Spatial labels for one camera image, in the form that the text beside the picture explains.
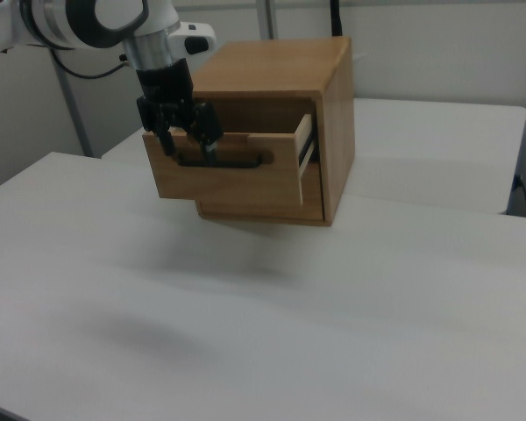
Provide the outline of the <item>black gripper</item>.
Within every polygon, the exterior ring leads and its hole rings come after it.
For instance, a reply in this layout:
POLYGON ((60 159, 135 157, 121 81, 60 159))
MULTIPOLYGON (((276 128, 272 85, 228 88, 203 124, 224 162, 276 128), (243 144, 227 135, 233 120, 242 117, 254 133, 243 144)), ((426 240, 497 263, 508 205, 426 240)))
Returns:
POLYGON ((138 71, 143 96, 137 100, 144 129, 156 130, 164 154, 175 154, 174 140, 169 128, 160 126, 176 123, 197 141, 207 166, 216 166, 217 142, 223 137, 216 110, 212 103, 195 103, 194 84, 186 59, 154 70, 138 71))

